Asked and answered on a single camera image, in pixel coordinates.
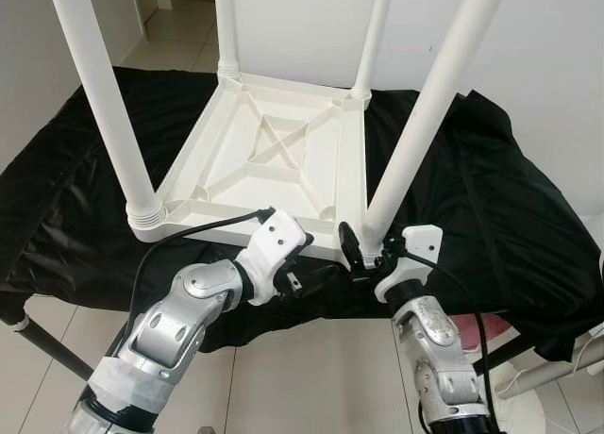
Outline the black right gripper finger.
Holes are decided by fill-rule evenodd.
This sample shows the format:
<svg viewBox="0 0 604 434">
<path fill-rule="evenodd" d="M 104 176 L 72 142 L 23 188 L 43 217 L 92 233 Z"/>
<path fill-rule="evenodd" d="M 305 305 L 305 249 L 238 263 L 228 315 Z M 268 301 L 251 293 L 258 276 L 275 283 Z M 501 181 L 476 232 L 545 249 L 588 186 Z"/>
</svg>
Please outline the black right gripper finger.
<svg viewBox="0 0 604 434">
<path fill-rule="evenodd" d="M 350 272 L 365 271 L 365 257 L 360 249 L 360 241 L 354 228 L 347 222 L 340 222 L 337 227 L 338 244 L 340 245 L 345 265 Z"/>
</svg>

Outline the white plastic table top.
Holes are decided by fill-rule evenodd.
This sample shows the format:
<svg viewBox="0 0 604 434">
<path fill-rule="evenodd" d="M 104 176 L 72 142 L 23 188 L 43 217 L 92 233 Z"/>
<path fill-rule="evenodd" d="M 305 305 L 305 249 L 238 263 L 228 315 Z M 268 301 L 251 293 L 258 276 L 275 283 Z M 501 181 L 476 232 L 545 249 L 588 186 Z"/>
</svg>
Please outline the white plastic table top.
<svg viewBox="0 0 604 434">
<path fill-rule="evenodd" d="M 216 223 L 195 237 L 244 247 L 255 227 L 230 219 L 277 209 L 313 237 L 305 256 L 344 261 L 338 227 L 359 228 L 367 209 L 367 106 L 350 90 L 221 76 L 157 188 L 162 210 L 130 220 L 135 237 Z"/>
</svg>

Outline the white plastic table leg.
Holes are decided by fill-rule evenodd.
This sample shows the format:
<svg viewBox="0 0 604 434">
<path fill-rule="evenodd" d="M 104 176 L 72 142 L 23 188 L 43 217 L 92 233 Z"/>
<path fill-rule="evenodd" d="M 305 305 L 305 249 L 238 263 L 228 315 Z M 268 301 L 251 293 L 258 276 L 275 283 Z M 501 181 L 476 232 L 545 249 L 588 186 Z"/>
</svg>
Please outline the white plastic table leg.
<svg viewBox="0 0 604 434">
<path fill-rule="evenodd" d="M 381 34 L 385 24 L 387 24 L 387 15 L 392 0 L 374 0 L 374 7 L 371 10 L 370 19 L 366 28 L 365 42 L 361 50 L 357 77 L 351 86 L 350 94 L 353 98 L 362 99 L 368 103 L 371 98 L 371 85 L 374 79 L 374 69 L 376 58 L 380 47 Z"/>
<path fill-rule="evenodd" d="M 239 59 L 236 33 L 236 0 L 215 0 L 217 27 L 217 75 L 239 83 Z"/>
<path fill-rule="evenodd" d="M 142 242 L 168 235 L 167 209 L 156 196 L 109 60 L 92 0 L 52 0 L 109 162 L 126 199 L 126 222 Z"/>
<path fill-rule="evenodd" d="M 461 0 L 426 83 L 401 129 L 400 141 L 363 215 L 360 250 L 365 256 L 380 256 L 385 235 L 456 97 L 459 80 L 478 53 L 501 2 Z"/>
</svg>

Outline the pink round stool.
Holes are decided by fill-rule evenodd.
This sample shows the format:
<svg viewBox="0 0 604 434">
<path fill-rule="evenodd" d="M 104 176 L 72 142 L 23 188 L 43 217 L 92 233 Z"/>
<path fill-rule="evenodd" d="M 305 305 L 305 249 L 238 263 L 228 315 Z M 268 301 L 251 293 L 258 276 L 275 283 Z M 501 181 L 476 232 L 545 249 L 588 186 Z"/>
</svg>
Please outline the pink round stool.
<svg viewBox="0 0 604 434">
<path fill-rule="evenodd" d="M 475 314 L 458 314 L 458 316 L 449 316 L 449 318 L 459 330 L 462 349 L 467 352 L 478 351 L 480 345 L 480 325 Z M 511 330 L 510 323 L 495 313 L 482 314 L 480 318 L 484 322 L 482 330 L 486 334 L 488 341 L 499 338 L 499 336 Z"/>
</svg>

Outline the black table cloth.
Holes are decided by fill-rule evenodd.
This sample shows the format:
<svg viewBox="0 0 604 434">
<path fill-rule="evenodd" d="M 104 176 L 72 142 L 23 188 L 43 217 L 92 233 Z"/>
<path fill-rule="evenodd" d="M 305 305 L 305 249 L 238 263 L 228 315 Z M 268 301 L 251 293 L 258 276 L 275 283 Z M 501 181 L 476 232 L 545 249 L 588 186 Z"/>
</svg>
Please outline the black table cloth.
<svg viewBox="0 0 604 434">
<path fill-rule="evenodd" d="M 115 67 L 152 184 L 158 187 L 217 88 L 217 76 Z M 375 91 L 365 119 L 370 184 L 377 184 L 418 91 Z M 396 214 L 394 226 L 444 231 L 443 275 L 428 281 L 450 316 L 497 313 L 548 360 L 569 360 L 569 341 L 599 326 L 600 250 L 561 190 L 522 154 L 508 114 L 476 91 L 458 96 Z M 126 199 L 85 92 L 72 96 L 0 174 L 0 319 L 16 319 L 31 296 L 82 308 L 129 309 L 133 278 L 151 247 L 126 223 Z M 139 302 L 186 264 L 234 258 L 237 247 L 178 240 L 157 250 L 138 284 Z M 200 352 L 245 346 L 313 319 L 390 318 L 374 286 L 342 264 L 298 258 L 315 294 L 240 305 L 209 327 Z"/>
</svg>

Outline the black metal table leg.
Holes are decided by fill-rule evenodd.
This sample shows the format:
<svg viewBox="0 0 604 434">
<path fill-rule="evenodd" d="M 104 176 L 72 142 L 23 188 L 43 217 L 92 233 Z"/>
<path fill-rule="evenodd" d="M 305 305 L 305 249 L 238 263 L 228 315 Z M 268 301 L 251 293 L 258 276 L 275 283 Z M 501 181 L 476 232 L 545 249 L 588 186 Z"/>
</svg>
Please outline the black metal table leg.
<svg viewBox="0 0 604 434">
<path fill-rule="evenodd" d="M 29 316 L 26 316 L 14 325 L 9 325 L 14 332 L 21 335 L 23 339 L 33 343 L 36 348 L 41 349 L 52 360 L 59 362 L 65 369 L 72 371 L 76 376 L 87 381 L 93 374 L 93 369 L 87 362 L 81 359 L 72 349 L 61 343 L 60 340 L 44 330 Z"/>
<path fill-rule="evenodd" d="M 535 346 L 531 338 L 526 335 L 519 335 L 516 338 L 510 339 L 497 348 L 488 348 L 488 355 L 484 358 L 479 358 L 474 362 L 476 374 L 482 375 L 484 371 L 494 369 L 501 362 L 513 360 L 513 358 L 522 355 Z"/>
</svg>

